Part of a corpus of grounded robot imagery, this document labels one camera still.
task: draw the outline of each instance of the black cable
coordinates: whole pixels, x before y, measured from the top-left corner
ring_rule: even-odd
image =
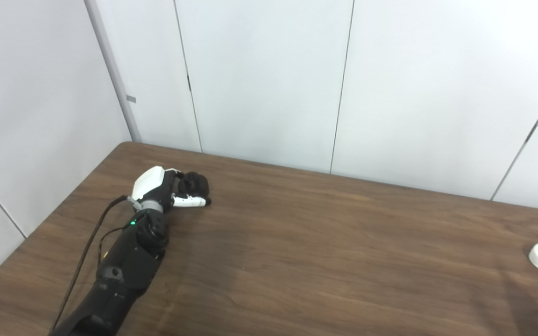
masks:
[[[97,231],[99,231],[99,228],[101,227],[101,224],[103,224],[103,219],[105,219],[105,216],[117,204],[125,201],[128,199],[128,196],[123,195],[115,200],[111,201],[111,203],[107,206],[105,211],[101,214],[101,217],[99,218],[99,221],[97,222],[97,225],[94,226],[94,229],[92,230],[92,233],[90,234],[90,238],[88,238],[88,242],[86,243],[86,246],[84,246],[84,250],[82,255],[80,256],[80,260],[78,262],[78,265],[76,266],[76,271],[74,272],[74,275],[72,277],[72,280],[70,281],[70,286],[68,287],[68,291],[66,292],[66,296],[64,296],[64,299],[62,300],[62,305],[59,307],[59,312],[57,313],[57,316],[55,318],[55,321],[53,321],[53,325],[51,325],[51,329],[49,329],[49,334],[53,332],[55,327],[57,327],[57,323],[59,322],[60,317],[62,317],[62,313],[64,312],[64,308],[66,307],[66,303],[68,302],[68,298],[70,296],[70,293],[72,292],[72,289],[74,288],[74,285],[76,284],[76,279],[78,278],[78,275],[80,273],[80,269],[82,268],[82,265],[84,263],[84,258],[86,258],[86,254],[88,253],[88,248],[92,244],[92,240],[94,240],[94,236],[97,234]]]
[[[125,228],[127,228],[130,224],[126,224],[122,227],[119,227],[119,228],[114,228],[114,229],[111,229],[109,231],[107,231],[107,233],[103,234],[103,236],[101,237],[101,239],[99,240],[99,252],[97,253],[97,267],[101,264],[101,250],[103,249],[103,240],[105,240],[105,238],[107,236],[109,236],[109,234],[113,233],[113,232],[116,232],[116,231],[120,231],[120,230],[123,230]]]

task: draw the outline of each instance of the black forearm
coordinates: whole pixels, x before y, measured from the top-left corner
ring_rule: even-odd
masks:
[[[139,211],[130,223],[102,260],[92,289],[50,336],[114,336],[147,291],[167,246],[167,224],[151,209]]]

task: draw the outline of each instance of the wooden table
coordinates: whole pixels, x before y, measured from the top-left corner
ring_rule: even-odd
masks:
[[[213,204],[171,212],[166,259],[119,335],[538,336],[537,209],[136,143],[0,267],[0,336],[47,333],[100,213],[154,165],[206,175]],[[100,232],[131,214],[120,204]]]

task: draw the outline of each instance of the robotic arm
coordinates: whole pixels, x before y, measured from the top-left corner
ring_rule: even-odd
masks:
[[[177,193],[173,192],[179,179]],[[114,336],[135,300],[148,289],[165,255],[169,230],[164,214],[172,207],[211,204],[209,184],[196,172],[155,166],[134,183],[127,199],[134,216],[121,228],[100,260],[96,280],[81,304],[50,336]]]

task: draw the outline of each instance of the robotic hand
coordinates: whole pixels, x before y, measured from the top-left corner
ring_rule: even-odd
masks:
[[[176,179],[180,181],[177,184],[177,193],[174,193]],[[112,230],[122,230],[122,234],[103,259],[99,257],[92,289],[62,323],[57,325],[57,320],[55,321],[50,336],[117,334],[132,304],[147,291],[165,255],[169,230],[164,213],[174,206],[208,206],[211,204],[208,195],[207,179],[196,172],[183,174],[173,168],[155,166],[142,174],[135,181],[131,196],[118,198],[116,203],[107,208],[109,210],[114,204],[127,199],[132,203],[135,215],[123,227]],[[72,285],[66,294],[60,315]]]

